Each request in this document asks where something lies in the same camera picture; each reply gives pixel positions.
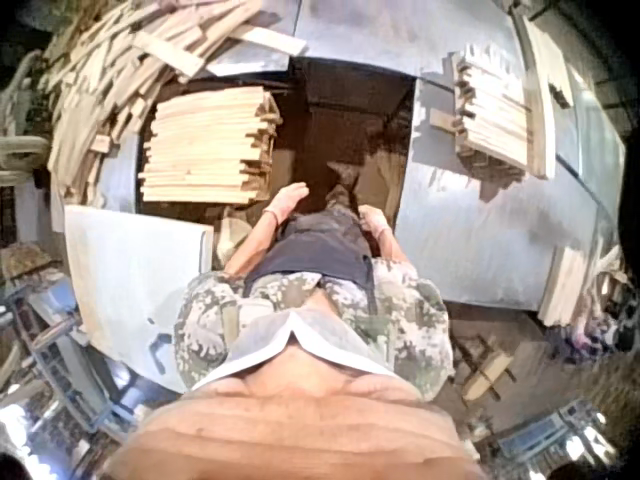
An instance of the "cloth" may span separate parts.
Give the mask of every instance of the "cloth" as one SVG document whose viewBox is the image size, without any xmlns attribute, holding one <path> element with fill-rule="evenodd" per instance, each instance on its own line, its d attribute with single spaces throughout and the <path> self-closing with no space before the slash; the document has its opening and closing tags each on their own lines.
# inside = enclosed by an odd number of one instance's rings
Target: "cloth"
<svg viewBox="0 0 640 480">
<path fill-rule="evenodd" d="M 256 318 L 229 346 L 225 362 L 194 385 L 194 390 L 272 359 L 284 350 L 291 335 L 308 353 L 331 363 L 395 376 L 379 353 L 345 323 L 320 310 L 298 308 Z"/>
<path fill-rule="evenodd" d="M 375 303 L 371 250 L 358 217 L 341 205 L 292 219 L 273 248 L 247 275 L 245 293 L 261 277 L 292 272 L 349 280 L 367 292 L 371 306 Z"/>
<path fill-rule="evenodd" d="M 425 400 L 438 393 L 453 373 L 449 319 L 434 285 L 409 265 L 372 260 L 377 314 L 367 294 L 352 282 L 296 272 L 258 279 L 247 295 L 244 281 L 223 272 L 194 279 L 175 325 L 178 370 L 187 388 L 221 365 L 236 339 L 256 318 L 299 308 L 323 288 L 338 315 L 398 376 L 416 386 Z"/>
</svg>

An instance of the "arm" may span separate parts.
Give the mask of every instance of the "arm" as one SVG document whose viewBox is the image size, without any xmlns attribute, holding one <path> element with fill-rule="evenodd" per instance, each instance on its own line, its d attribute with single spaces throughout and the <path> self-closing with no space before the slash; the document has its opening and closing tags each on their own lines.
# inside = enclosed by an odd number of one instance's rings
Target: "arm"
<svg viewBox="0 0 640 480">
<path fill-rule="evenodd" d="M 362 205 L 358 210 L 360 211 L 360 224 L 364 230 L 370 231 L 376 242 L 378 242 L 380 256 L 395 262 L 410 263 L 400 248 L 396 237 L 393 236 L 391 227 L 382 210 L 369 205 Z"/>
<path fill-rule="evenodd" d="M 225 265 L 225 273 L 235 277 L 253 270 L 269 250 L 278 226 L 289 218 L 298 202 L 307 195 L 309 189 L 305 183 L 293 183 L 280 189 L 247 239 Z"/>
</svg>

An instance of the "white board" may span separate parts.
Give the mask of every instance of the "white board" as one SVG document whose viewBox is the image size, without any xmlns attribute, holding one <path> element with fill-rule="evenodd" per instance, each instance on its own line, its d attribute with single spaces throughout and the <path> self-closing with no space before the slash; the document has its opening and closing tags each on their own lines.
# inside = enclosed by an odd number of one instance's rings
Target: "white board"
<svg viewBox="0 0 640 480">
<path fill-rule="evenodd" d="M 83 327 L 98 350 L 183 393 L 173 344 L 154 354 L 173 326 L 188 283 L 211 270 L 213 227 L 159 217 L 65 208 L 71 280 Z"/>
</svg>

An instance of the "stack of wooden slats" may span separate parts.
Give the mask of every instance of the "stack of wooden slats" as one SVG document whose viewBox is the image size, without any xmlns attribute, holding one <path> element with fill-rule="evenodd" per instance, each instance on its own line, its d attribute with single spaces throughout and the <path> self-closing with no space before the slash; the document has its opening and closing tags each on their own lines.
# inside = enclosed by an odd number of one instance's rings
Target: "stack of wooden slats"
<svg viewBox="0 0 640 480">
<path fill-rule="evenodd" d="M 463 56 L 454 55 L 456 152 L 472 157 L 468 168 L 490 168 L 513 180 L 531 172 L 529 109 L 522 82 L 491 51 L 467 47 Z M 486 156 L 474 155 L 476 151 Z"/>
<path fill-rule="evenodd" d="M 262 87 L 228 88 L 158 104 L 140 173 L 144 201 L 248 203 L 268 196 L 276 125 Z"/>
<path fill-rule="evenodd" d="M 74 22 L 45 54 L 52 65 L 54 138 L 48 168 L 54 188 L 75 202 L 91 191 L 100 161 L 126 131 L 139 133 L 166 82 L 214 71 L 227 38 L 299 54 L 305 42 L 244 25 L 261 0 L 163 0 L 131 10 L 126 2 L 83 33 Z M 69 41 L 70 45 L 61 42 Z"/>
</svg>

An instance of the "person's left hand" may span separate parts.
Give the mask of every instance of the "person's left hand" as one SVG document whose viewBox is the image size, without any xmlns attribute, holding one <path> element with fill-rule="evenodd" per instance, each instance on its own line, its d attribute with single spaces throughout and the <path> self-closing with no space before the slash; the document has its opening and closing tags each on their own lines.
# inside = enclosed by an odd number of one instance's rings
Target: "person's left hand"
<svg viewBox="0 0 640 480">
<path fill-rule="evenodd" d="M 309 195 L 309 187 L 306 183 L 292 183 L 281 188 L 264 211 L 273 213 L 278 220 L 278 225 L 282 225 L 282 222 L 289 218 L 291 212 L 296 208 L 298 202 L 307 195 Z"/>
</svg>

